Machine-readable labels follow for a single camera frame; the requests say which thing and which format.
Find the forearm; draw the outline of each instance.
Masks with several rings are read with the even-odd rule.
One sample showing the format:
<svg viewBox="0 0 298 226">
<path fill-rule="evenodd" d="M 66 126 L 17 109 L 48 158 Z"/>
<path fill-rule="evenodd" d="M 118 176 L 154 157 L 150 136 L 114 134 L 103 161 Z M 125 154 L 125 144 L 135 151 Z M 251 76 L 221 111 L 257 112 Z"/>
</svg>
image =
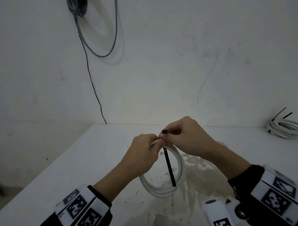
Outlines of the forearm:
<svg viewBox="0 0 298 226">
<path fill-rule="evenodd" d="M 204 158 L 212 162 L 227 179 L 235 178 L 251 166 L 244 158 L 218 143 Z"/>
<path fill-rule="evenodd" d="M 119 163 L 111 172 L 97 182 L 93 188 L 112 202 L 132 179 L 125 166 Z"/>
</svg>

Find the coiled white cable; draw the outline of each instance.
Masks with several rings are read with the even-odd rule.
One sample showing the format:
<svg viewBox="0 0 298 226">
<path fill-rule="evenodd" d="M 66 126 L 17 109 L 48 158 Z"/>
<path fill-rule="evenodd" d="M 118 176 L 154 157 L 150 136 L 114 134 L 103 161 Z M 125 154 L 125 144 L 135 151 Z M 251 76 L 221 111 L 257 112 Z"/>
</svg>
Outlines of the coiled white cable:
<svg viewBox="0 0 298 226">
<path fill-rule="evenodd" d="M 269 133 L 285 139 L 294 139 L 298 136 L 298 123 L 288 119 L 274 119 L 266 128 Z"/>
<path fill-rule="evenodd" d="M 156 142 L 157 142 L 157 140 L 153 141 L 151 143 L 151 145 L 155 144 Z M 157 198 L 165 198 L 165 197 L 168 197 L 168 196 L 172 195 L 177 190 L 178 186 L 181 184 L 181 182 L 183 181 L 184 176 L 185 176 L 185 162 L 184 162 L 183 157 L 178 152 L 177 148 L 175 148 L 175 146 L 172 145 L 172 144 L 167 144 L 164 147 L 166 149 L 168 149 L 170 152 L 172 152 L 173 155 L 176 157 L 176 159 L 178 161 L 178 174 L 175 177 L 176 187 L 173 187 L 173 186 L 170 187 L 170 188 L 155 187 L 146 180 L 144 175 L 139 177 L 142 185 L 144 186 L 144 188 L 151 195 L 153 195 Z"/>
</svg>

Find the wall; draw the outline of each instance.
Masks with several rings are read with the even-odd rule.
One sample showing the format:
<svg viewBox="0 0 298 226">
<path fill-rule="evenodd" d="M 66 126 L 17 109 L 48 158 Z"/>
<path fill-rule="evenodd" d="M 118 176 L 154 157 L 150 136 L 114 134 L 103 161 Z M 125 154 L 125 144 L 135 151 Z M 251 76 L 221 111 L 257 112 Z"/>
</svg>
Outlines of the wall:
<svg viewBox="0 0 298 226">
<path fill-rule="evenodd" d="M 297 112 L 297 6 L 277 0 L 119 1 L 111 57 L 87 51 L 107 122 L 164 125 L 189 115 L 202 125 L 260 127 L 284 106 L 286 113 Z M 79 22 L 96 52 L 109 51 L 114 20 L 113 1 L 89 1 Z M 36 140 L 48 126 L 73 131 L 76 123 L 87 128 L 104 121 L 66 1 L 5 1 L 0 21 L 1 154 L 25 172 L 30 162 L 7 159 L 11 128 L 37 123 L 28 138 Z M 27 133 L 30 126 L 17 131 Z M 73 142 L 82 134 L 76 131 L 63 136 Z M 15 155 L 24 156 L 39 149 L 61 153 L 70 145 L 14 142 L 25 147 Z"/>
</svg>

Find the wire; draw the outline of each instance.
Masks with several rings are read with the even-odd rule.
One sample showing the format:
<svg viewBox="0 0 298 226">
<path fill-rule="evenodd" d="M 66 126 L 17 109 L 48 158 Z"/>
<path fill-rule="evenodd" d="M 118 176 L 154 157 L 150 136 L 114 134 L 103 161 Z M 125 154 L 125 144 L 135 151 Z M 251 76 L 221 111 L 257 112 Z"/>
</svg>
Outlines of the wire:
<svg viewBox="0 0 298 226">
<path fill-rule="evenodd" d="M 155 140 L 151 143 L 151 145 L 155 144 L 158 140 Z M 152 184 L 150 184 L 146 178 L 144 177 L 144 175 L 140 176 L 140 181 L 142 183 L 142 185 L 144 186 L 144 188 L 153 196 L 157 197 L 157 198 L 165 198 L 168 197 L 170 195 L 172 195 L 177 188 L 179 187 L 179 185 L 181 184 L 181 182 L 184 179 L 185 176 L 185 163 L 184 163 L 184 159 L 183 157 L 180 155 L 180 153 L 178 152 L 177 148 L 175 148 L 174 145 L 172 144 L 167 144 L 164 146 L 164 148 L 168 149 L 170 152 L 173 153 L 173 155 L 176 157 L 177 161 L 178 161 L 178 174 L 175 177 L 175 181 L 176 181 L 176 187 L 170 187 L 170 188 L 165 188 L 165 187 L 155 187 Z"/>
<path fill-rule="evenodd" d="M 98 97 L 97 97 L 97 94 L 96 94 L 96 91 L 95 91 L 95 88 L 94 88 L 94 85 L 93 85 L 93 82 L 92 82 L 91 74 L 90 74 L 90 71 L 89 71 L 88 56 L 87 56 L 87 53 L 86 53 L 86 50 L 85 50 L 84 44 L 83 44 L 83 42 L 82 42 L 82 39 L 81 39 L 80 33 L 79 33 L 79 37 L 80 37 L 81 43 L 82 43 L 82 45 L 83 45 L 83 48 L 84 48 L 84 51 L 85 51 L 85 54 L 86 54 L 87 68 L 88 68 L 88 72 L 89 72 L 89 75 L 90 75 L 90 80 L 91 80 L 91 84 L 92 84 L 92 87 L 93 87 L 93 90 L 94 90 L 95 96 L 96 96 L 96 98 L 97 98 L 97 101 L 98 101 L 98 103 L 99 103 L 99 105 L 100 105 L 100 112 L 101 112 L 101 115 L 102 115 L 102 117 L 103 117 L 103 120 L 104 120 L 104 121 L 105 121 L 105 123 L 107 124 L 107 122 L 106 122 L 106 120 L 105 120 L 105 117 L 103 116 L 103 111 L 102 111 L 102 109 L 101 109 L 101 103 L 100 103 L 100 101 L 99 101 L 99 99 L 98 99 Z"/>
<path fill-rule="evenodd" d="M 281 110 L 273 119 L 272 122 L 266 125 L 266 128 L 268 129 L 268 132 L 270 134 L 273 134 L 275 136 L 280 136 L 285 139 L 295 139 L 296 136 L 298 136 L 298 123 L 286 119 L 289 115 L 292 114 L 289 113 L 285 117 L 281 119 L 276 119 L 276 117 L 283 111 Z"/>
<path fill-rule="evenodd" d="M 116 18 L 116 29 L 115 29 L 115 38 L 114 38 L 114 43 L 112 45 L 112 48 L 110 50 L 110 52 L 106 55 L 99 55 L 97 54 L 96 52 L 94 52 L 90 47 L 89 45 L 86 43 L 83 35 L 82 35 L 82 32 L 81 32 L 81 28 L 80 28 L 80 25 L 79 25 L 79 22 L 77 20 L 77 17 L 76 17 L 76 14 L 74 14 L 74 21 L 75 21 L 75 24 L 77 26 L 77 30 L 79 32 L 79 35 L 81 37 L 81 39 L 83 40 L 83 43 L 87 46 L 87 48 L 97 57 L 101 57 L 101 58 L 105 58 L 107 56 L 109 56 L 111 54 L 111 52 L 113 51 L 114 47 L 115 47 L 115 44 L 116 44 L 116 39 L 117 39 L 117 33 L 118 33 L 118 18 L 117 18 L 117 0 L 115 0 L 115 18 Z"/>
</svg>

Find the white table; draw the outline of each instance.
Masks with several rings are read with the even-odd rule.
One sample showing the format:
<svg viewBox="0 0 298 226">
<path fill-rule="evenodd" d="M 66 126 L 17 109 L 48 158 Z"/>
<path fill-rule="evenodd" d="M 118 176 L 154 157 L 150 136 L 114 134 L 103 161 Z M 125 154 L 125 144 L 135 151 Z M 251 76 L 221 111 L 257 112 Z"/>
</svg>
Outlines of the white table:
<svg viewBox="0 0 298 226">
<path fill-rule="evenodd" d="M 39 225 L 53 207 L 81 183 L 94 184 L 125 154 L 134 136 L 158 134 L 163 126 L 95 124 L 0 212 L 1 225 Z M 298 181 L 298 141 L 284 140 L 257 128 L 204 128 L 215 140 L 254 164 L 269 164 Z M 162 152 L 145 175 L 155 185 L 168 186 L 170 177 Z M 209 162 L 185 155 L 185 182 L 172 197 L 158 199 L 133 180 L 114 200 L 111 225 L 207 225 L 201 202 L 227 198 L 232 190 Z M 176 159 L 170 154 L 175 169 Z"/>
</svg>

